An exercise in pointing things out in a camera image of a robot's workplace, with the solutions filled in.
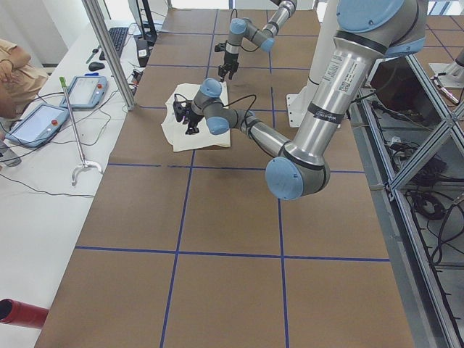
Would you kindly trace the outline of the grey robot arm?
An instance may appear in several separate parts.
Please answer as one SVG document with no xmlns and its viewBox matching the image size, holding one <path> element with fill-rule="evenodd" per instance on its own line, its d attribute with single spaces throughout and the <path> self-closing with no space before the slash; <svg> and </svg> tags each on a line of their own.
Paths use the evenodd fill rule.
<svg viewBox="0 0 464 348">
<path fill-rule="evenodd" d="M 319 192 L 330 178 L 324 152 L 375 61 L 423 48 L 427 8 L 426 1 L 340 1 L 333 54 L 293 139 L 249 110 L 224 105 L 221 82 L 214 78 L 206 79 L 193 99 L 174 103 L 175 118 L 190 135 L 201 121 L 213 135 L 233 128 L 247 134 L 271 157 L 265 179 L 279 199 Z"/>
<path fill-rule="evenodd" d="M 220 81 L 228 75 L 231 80 L 239 68 L 239 51 L 245 38 L 258 49 L 270 52 L 275 44 L 279 30 L 297 10 L 297 0 L 273 1 L 278 6 L 266 25 L 259 29 L 249 18 L 233 18 L 230 21 L 228 38 L 215 46 L 215 52 L 223 52 L 223 64 L 218 67 Z"/>
</svg>

